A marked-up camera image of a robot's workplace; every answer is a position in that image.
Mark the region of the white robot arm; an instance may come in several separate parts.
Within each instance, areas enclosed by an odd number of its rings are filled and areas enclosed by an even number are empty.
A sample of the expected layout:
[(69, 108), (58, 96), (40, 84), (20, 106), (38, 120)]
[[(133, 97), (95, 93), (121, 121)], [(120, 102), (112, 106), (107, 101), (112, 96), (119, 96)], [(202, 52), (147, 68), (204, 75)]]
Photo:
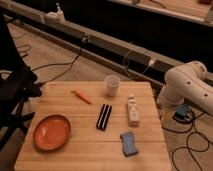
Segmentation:
[(160, 91), (157, 103), (162, 106), (177, 107), (188, 99), (213, 114), (213, 87), (204, 82), (207, 68), (200, 61), (191, 61), (169, 69), (165, 85)]

